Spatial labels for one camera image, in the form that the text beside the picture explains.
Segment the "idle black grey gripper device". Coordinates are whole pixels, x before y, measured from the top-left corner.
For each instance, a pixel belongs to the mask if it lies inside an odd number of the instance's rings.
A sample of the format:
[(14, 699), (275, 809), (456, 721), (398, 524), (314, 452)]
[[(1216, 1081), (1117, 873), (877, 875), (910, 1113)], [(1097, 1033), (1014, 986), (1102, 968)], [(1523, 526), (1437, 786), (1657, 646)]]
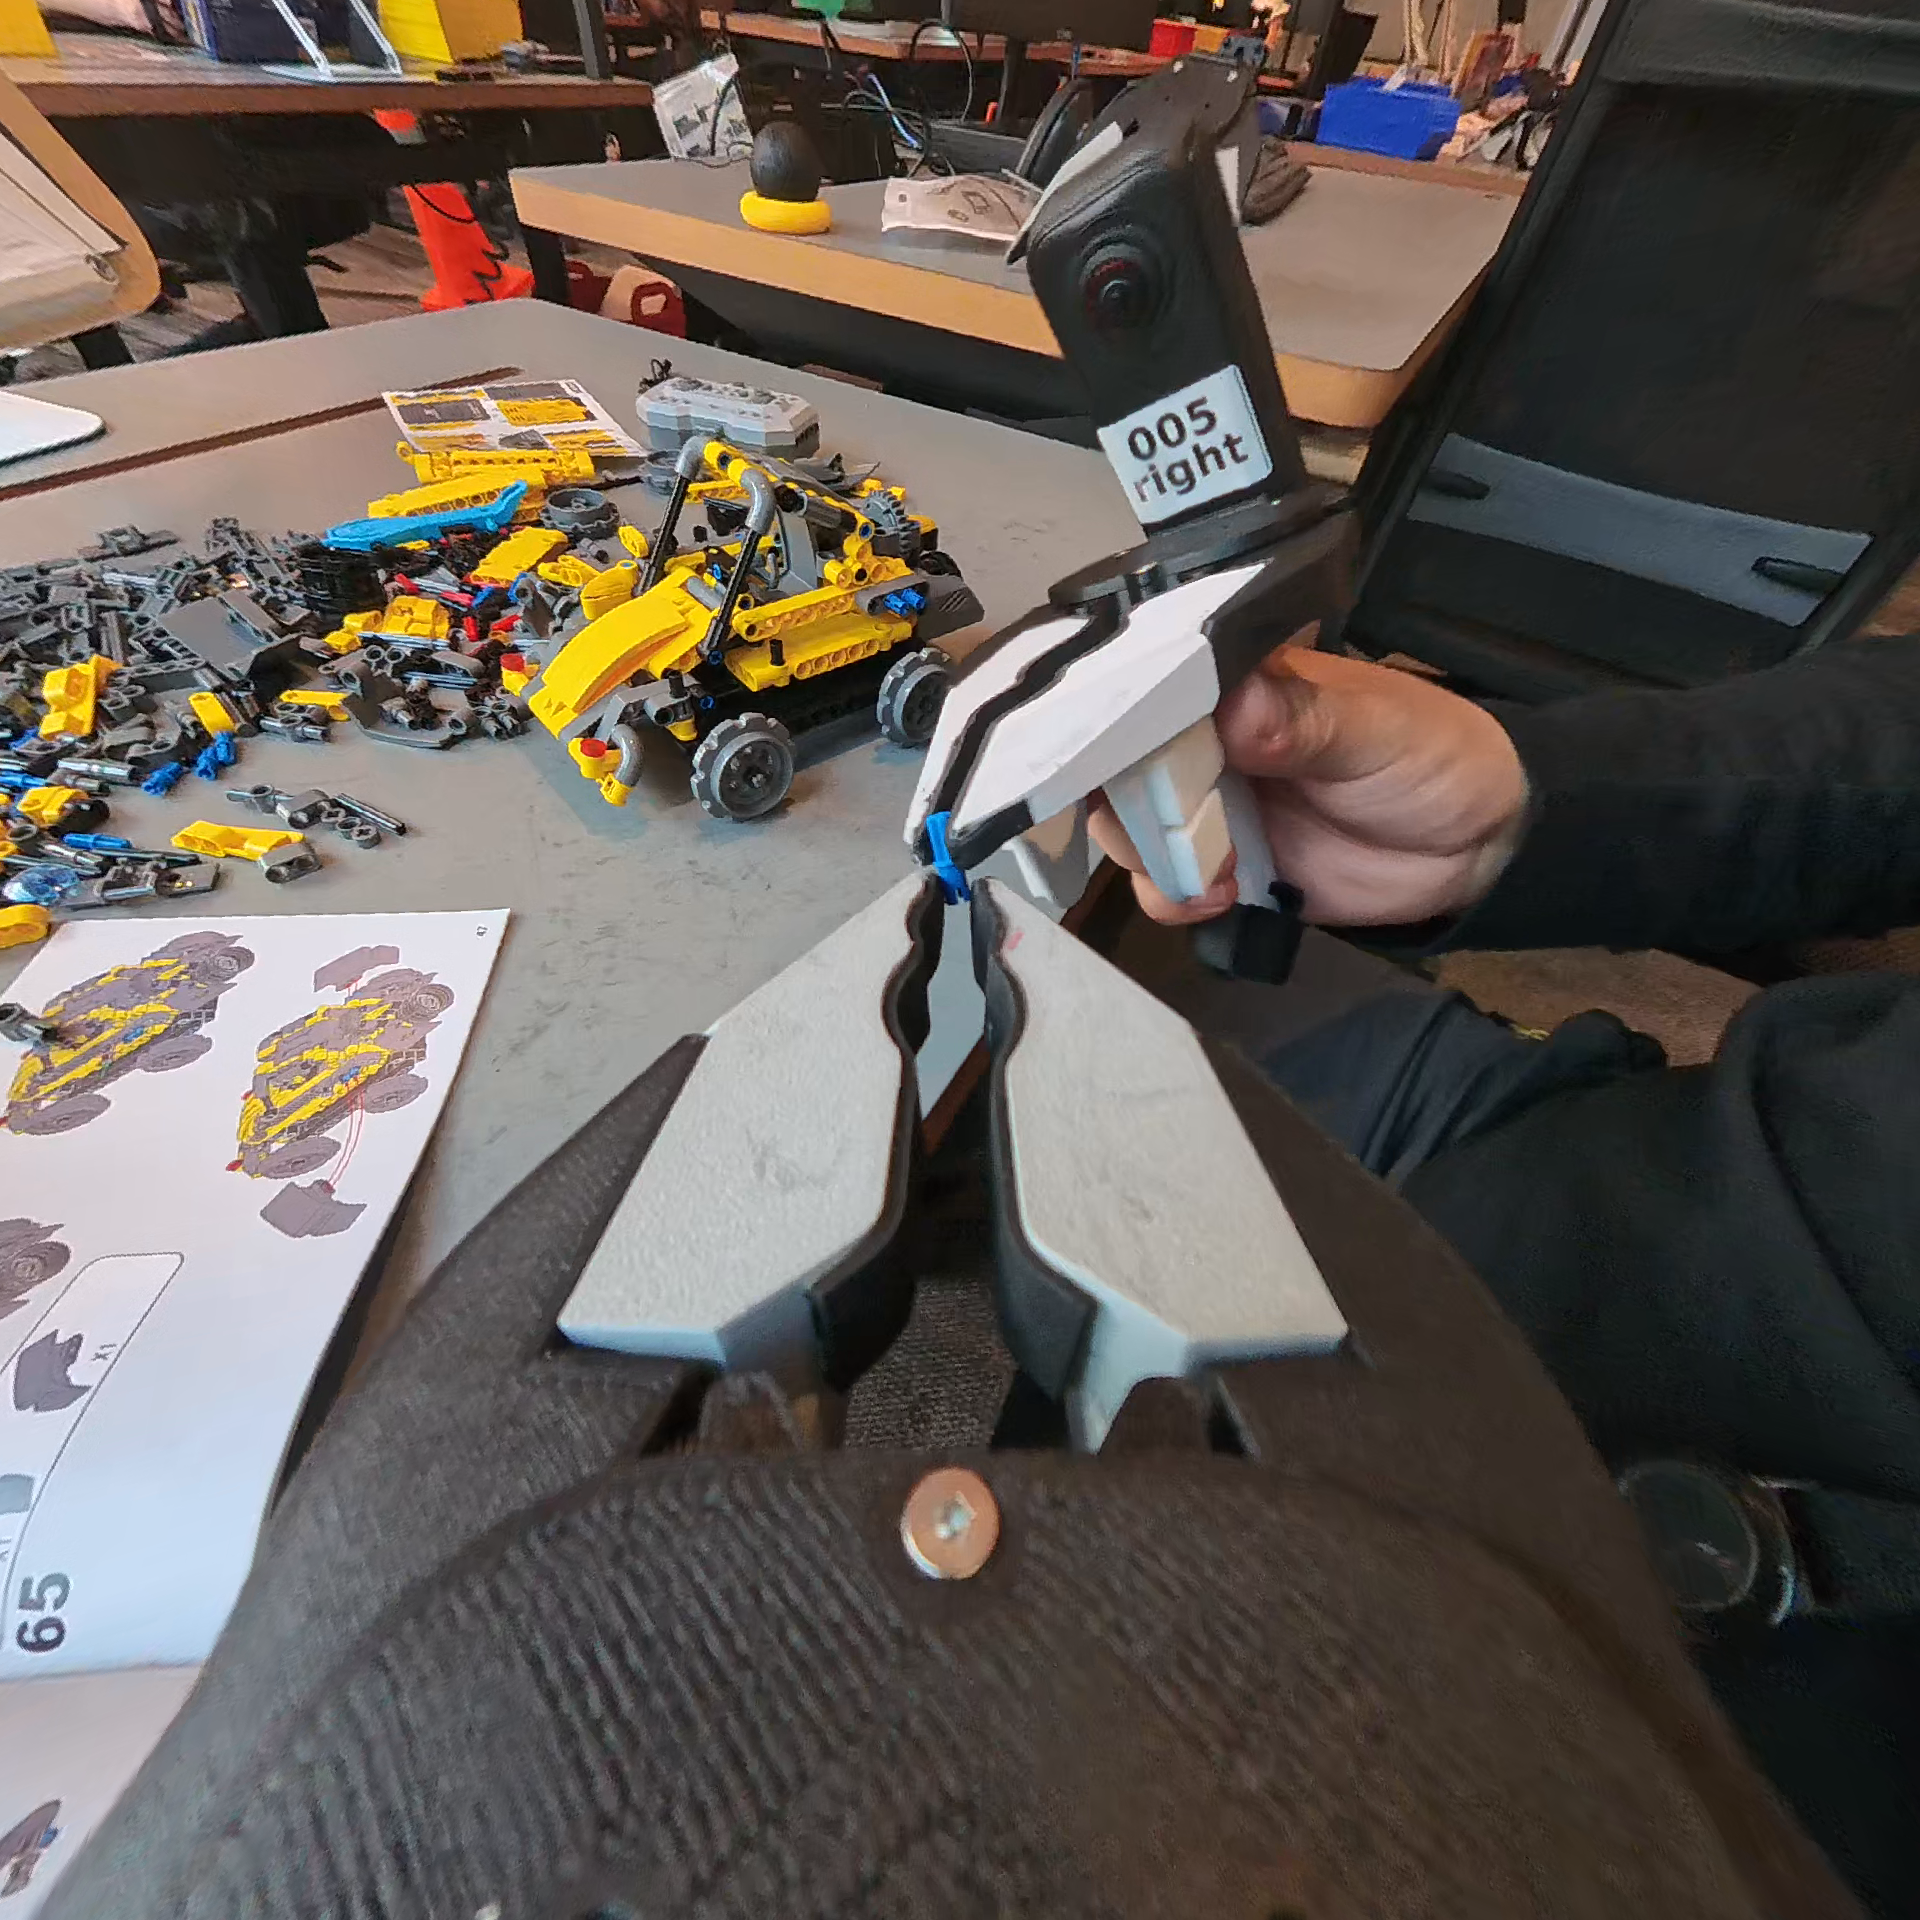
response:
[(1146, 137), (1197, 134), (1213, 153), (1234, 223), (1276, 220), (1308, 185), (1308, 170), (1262, 120), (1260, 67), (1226, 56), (1187, 56), (1129, 82), (1097, 113), (1065, 87), (1027, 137), (1011, 179), (1038, 199)]

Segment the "blue storage bin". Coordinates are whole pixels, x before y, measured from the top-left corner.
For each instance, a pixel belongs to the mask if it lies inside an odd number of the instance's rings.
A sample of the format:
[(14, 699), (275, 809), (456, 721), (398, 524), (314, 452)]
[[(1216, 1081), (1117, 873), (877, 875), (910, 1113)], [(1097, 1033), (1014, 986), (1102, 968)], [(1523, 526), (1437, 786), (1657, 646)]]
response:
[(1330, 84), (1314, 143), (1345, 153), (1434, 160), (1454, 137), (1461, 103), (1448, 84), (1356, 78)]

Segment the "grey desk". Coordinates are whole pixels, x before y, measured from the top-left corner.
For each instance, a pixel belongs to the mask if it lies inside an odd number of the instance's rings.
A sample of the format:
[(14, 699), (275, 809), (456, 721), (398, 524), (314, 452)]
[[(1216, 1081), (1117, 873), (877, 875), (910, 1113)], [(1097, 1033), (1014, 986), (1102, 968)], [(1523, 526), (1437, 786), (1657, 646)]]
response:
[[(97, 440), (4, 467), (4, 564), (76, 554), (121, 524), (197, 544), (221, 518), (262, 535), (318, 534), (401, 481), (381, 394), (469, 376), (573, 378), (618, 419), (651, 364), (812, 401), (824, 443), (876, 465), (940, 524), (986, 608), (962, 657), (1084, 563), (1138, 538), (1093, 448), (913, 401), (658, 338), (544, 303), (469, 306), (4, 392), (102, 422)], [(187, 923), (262, 935), (278, 922), (456, 914), (507, 922), (464, 1058), (427, 1135), (421, 1110), (369, 1120), (352, 1172), (417, 1178), (352, 1305), (361, 1353), (494, 1203), (658, 1052), (729, 1007), (910, 875), (906, 807), (921, 756), (862, 726), (812, 750), (790, 802), (765, 824), (718, 824), (678, 763), (651, 760), (626, 807), (601, 802), (540, 732), (419, 753), (337, 729), (330, 746), (266, 736), (241, 783), (318, 786), (406, 824), (381, 850), (322, 836), (318, 873), (275, 884), (232, 872), (206, 897), (84, 910), (36, 950), (4, 952), (54, 988)]]

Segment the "grey brick battery box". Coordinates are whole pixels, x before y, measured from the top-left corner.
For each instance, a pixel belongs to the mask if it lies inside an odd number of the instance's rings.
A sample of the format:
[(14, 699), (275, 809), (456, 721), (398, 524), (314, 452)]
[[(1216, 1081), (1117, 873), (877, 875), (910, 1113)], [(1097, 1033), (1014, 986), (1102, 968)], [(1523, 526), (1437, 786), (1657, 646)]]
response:
[(635, 394), (635, 419), (651, 452), (708, 441), (777, 460), (821, 450), (821, 419), (809, 401), (749, 383), (666, 376)]

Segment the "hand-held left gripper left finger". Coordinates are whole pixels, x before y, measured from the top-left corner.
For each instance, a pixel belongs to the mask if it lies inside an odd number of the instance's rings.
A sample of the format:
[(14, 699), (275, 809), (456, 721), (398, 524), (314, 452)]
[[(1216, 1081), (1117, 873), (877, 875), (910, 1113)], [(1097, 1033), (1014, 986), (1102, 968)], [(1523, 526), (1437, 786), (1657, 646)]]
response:
[(849, 1387), (906, 1323), (940, 884), (904, 880), (706, 1030), (561, 1311), (581, 1350)]

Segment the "wood rimmed grey table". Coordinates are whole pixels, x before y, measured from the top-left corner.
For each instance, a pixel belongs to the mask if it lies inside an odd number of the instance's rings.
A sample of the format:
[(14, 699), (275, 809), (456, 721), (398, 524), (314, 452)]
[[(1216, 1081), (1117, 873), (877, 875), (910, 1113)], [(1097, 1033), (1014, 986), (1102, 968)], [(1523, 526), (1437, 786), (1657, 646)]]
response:
[[(1312, 184), (1243, 249), (1291, 414), (1373, 430), (1489, 272), (1524, 179), (1308, 151)], [(824, 235), (749, 230), (746, 168), (626, 160), (524, 168), (525, 230), (626, 249), (760, 358), (873, 378), (997, 416), (1065, 416), (1081, 394), (1025, 265), (997, 248), (880, 230), (882, 185), (826, 190)]]

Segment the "person's right forearm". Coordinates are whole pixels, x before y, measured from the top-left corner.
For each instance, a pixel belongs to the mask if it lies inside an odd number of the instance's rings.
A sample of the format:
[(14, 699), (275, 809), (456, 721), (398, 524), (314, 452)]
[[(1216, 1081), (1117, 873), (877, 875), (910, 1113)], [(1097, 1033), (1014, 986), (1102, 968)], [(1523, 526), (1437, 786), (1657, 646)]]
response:
[(1915, 926), (1914, 635), (1496, 715), (1529, 800), (1452, 946), (1725, 955)]

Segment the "paper sheet with drawings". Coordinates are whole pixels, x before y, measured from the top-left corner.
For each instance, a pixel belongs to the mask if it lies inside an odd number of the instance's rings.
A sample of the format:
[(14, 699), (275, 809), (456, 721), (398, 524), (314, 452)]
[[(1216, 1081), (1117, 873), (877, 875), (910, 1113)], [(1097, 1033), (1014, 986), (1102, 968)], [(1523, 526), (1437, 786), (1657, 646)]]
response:
[(897, 177), (882, 184), (884, 234), (933, 234), (1006, 251), (1029, 226), (1042, 190), (997, 177)]

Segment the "yellow brick toy car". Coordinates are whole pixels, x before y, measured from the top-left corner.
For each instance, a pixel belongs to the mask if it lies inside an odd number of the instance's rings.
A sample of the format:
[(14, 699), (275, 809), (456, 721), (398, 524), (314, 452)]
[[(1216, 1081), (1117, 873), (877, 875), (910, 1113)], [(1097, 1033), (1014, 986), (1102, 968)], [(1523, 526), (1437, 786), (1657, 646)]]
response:
[(724, 440), (682, 448), (634, 591), (579, 601), (538, 659), (530, 719), (613, 807), (646, 746), (677, 740), (694, 802), (738, 826), (787, 802), (801, 743), (835, 722), (929, 746), (954, 680), (942, 641), (984, 618), (940, 526), (876, 472)]

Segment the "bundle of yellow beams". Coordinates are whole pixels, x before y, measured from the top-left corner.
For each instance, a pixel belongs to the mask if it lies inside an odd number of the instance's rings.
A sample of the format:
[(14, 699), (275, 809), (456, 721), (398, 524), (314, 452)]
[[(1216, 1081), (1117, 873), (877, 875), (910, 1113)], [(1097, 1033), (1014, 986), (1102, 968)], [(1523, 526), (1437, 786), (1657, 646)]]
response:
[(396, 452), (417, 481), (369, 504), (377, 520), (488, 507), (505, 489), (521, 488), (517, 520), (528, 521), (544, 512), (555, 491), (593, 489), (596, 482), (595, 460), (581, 448), (417, 448), (401, 441)]

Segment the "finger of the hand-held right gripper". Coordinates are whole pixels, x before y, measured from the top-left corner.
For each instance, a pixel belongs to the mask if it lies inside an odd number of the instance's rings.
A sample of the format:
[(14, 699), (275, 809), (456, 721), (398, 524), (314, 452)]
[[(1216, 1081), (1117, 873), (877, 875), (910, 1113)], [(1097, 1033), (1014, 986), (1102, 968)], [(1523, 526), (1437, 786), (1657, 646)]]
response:
[(1065, 750), (1042, 750), (1042, 771), (1013, 763), (1014, 728), (1078, 659), (1115, 638), (1120, 612), (1030, 612), (997, 633), (948, 686), (914, 798), (904, 822), (913, 858), (933, 858), (930, 815), (948, 815), (952, 858), (988, 858), (1040, 818), (1033, 796)]
[(990, 722), (957, 798), (945, 807), (956, 868), (1088, 800), (1210, 719), (1221, 683), (1195, 616), (1140, 611), (1124, 632)]

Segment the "black white printed leaflet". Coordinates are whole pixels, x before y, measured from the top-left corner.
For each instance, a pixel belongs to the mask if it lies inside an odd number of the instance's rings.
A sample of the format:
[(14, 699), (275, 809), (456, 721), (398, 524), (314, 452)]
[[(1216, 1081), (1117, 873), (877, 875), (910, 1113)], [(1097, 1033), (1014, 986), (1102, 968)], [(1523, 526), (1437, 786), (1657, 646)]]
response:
[(726, 166), (753, 153), (754, 134), (731, 52), (656, 82), (654, 110), (666, 156), (673, 160)]

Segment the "open instruction booklet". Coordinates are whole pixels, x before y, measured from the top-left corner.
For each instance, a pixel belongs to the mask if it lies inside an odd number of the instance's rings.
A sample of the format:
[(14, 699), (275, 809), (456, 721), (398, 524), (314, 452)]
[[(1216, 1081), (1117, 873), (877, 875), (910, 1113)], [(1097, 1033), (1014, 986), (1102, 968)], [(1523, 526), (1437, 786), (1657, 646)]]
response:
[(500, 928), (112, 926), (8, 998), (4, 1916), (36, 1916), (180, 1712), (417, 1176)]

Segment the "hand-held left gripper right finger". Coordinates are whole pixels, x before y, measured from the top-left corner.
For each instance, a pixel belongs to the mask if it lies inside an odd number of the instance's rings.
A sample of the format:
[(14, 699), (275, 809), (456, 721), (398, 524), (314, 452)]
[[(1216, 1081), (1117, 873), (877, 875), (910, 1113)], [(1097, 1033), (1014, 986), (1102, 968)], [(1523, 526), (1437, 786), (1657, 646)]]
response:
[(1140, 1383), (1336, 1353), (1349, 1321), (1188, 1022), (994, 880), (972, 931), (1000, 1323), (1073, 1444)]

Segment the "yellow storage bin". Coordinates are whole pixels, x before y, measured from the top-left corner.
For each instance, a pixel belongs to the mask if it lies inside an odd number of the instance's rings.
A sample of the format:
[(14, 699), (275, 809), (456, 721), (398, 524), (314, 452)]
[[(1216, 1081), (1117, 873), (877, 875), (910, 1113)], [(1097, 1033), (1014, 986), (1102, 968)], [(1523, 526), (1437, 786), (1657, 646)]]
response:
[(494, 63), (521, 39), (520, 2), (374, 2), (374, 22), (405, 65)]

